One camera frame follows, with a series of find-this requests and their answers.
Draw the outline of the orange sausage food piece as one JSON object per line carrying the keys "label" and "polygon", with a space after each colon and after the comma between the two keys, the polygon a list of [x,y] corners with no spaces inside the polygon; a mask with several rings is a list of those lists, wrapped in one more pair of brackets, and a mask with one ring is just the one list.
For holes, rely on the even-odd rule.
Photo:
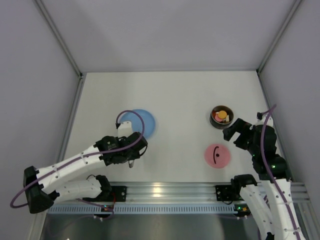
{"label": "orange sausage food piece", "polygon": [[220,119],[225,119],[227,116],[228,116],[228,114],[227,114],[227,112],[224,111],[224,110],[221,110],[221,111],[218,112],[218,117],[219,117]]}

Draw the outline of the pink lid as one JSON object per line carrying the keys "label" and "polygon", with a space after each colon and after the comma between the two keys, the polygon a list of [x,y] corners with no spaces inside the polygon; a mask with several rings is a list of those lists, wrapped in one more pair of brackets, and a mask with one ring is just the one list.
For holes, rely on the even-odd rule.
{"label": "pink lid", "polygon": [[226,167],[231,161],[231,153],[223,144],[211,144],[204,151],[205,162],[215,169]]}

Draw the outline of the pink round food piece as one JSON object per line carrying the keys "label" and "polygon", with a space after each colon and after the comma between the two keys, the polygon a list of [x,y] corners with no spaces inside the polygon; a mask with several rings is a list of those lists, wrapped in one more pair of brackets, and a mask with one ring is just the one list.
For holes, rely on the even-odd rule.
{"label": "pink round food piece", "polygon": [[224,119],[221,119],[219,117],[216,117],[215,120],[218,122],[218,123],[222,123],[224,121]]}

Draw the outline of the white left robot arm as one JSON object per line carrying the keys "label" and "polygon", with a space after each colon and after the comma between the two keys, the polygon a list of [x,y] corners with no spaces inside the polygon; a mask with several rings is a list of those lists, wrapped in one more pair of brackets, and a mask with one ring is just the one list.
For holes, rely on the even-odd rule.
{"label": "white left robot arm", "polygon": [[147,148],[148,142],[139,132],[122,137],[105,136],[85,151],[62,162],[43,168],[26,168],[23,186],[29,212],[41,213],[54,204],[68,200],[108,200],[112,186],[105,175],[86,180],[77,178],[101,167],[139,159]]}

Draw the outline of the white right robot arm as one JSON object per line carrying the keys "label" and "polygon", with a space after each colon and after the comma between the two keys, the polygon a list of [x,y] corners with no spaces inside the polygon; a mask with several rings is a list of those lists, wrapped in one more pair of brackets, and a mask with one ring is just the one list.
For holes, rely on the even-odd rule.
{"label": "white right robot arm", "polygon": [[272,119],[262,118],[256,124],[237,119],[223,130],[223,138],[248,151],[252,165],[265,191],[260,193],[251,174],[236,175],[231,186],[251,212],[263,240],[304,240],[291,193],[286,160],[277,154],[277,135]]}

